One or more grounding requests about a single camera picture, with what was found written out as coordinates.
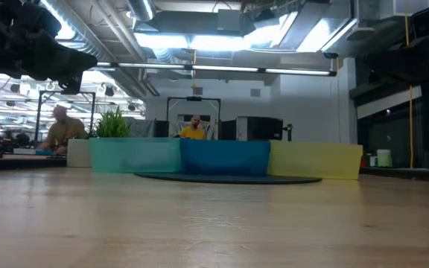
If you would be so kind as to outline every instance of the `wooden table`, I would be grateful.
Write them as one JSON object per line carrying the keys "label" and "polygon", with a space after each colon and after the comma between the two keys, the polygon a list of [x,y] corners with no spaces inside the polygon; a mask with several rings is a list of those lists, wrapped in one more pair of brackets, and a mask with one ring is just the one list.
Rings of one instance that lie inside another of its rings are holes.
{"label": "wooden table", "polygon": [[429,182],[0,172],[0,267],[429,267]]}

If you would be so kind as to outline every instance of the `dark round mat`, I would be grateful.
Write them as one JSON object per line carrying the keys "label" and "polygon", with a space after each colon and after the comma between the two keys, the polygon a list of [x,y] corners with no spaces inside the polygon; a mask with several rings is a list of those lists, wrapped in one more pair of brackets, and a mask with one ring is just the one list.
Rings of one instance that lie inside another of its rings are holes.
{"label": "dark round mat", "polygon": [[135,173],[151,179],[166,179],[179,182],[206,182],[206,183],[234,183],[234,184],[301,184],[320,182],[322,179],[289,177],[289,176],[218,176],[218,175],[195,175],[184,173]]}

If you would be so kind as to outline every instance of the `blue plastic bin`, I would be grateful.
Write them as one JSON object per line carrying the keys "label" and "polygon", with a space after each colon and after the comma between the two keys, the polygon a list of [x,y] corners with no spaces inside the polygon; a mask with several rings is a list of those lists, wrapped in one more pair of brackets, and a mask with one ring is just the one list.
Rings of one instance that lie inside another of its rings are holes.
{"label": "blue plastic bin", "polygon": [[203,175],[265,176],[268,141],[180,141],[184,173]]}
{"label": "blue plastic bin", "polygon": [[177,138],[91,138],[94,172],[179,172]]}

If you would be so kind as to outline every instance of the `bald man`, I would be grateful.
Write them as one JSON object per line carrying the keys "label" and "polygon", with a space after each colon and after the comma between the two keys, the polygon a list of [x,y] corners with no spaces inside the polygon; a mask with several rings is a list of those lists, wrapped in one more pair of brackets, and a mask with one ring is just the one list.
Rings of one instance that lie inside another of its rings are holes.
{"label": "bald man", "polygon": [[67,142],[70,138],[85,138],[86,132],[81,120],[67,116],[65,107],[56,106],[53,113],[56,123],[49,129],[48,137],[39,149],[52,149],[57,142],[56,154],[61,155],[67,153]]}
{"label": "bald man", "polygon": [[199,115],[193,115],[190,125],[185,127],[179,135],[183,138],[206,139],[205,130],[200,128],[201,118]]}

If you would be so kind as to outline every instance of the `yellow plastic container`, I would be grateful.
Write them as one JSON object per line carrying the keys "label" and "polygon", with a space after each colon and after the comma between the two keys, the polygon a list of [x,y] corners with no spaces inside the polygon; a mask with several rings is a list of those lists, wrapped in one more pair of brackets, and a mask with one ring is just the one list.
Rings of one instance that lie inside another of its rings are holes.
{"label": "yellow plastic container", "polygon": [[358,179],[362,146],[271,141],[267,172],[275,176]]}

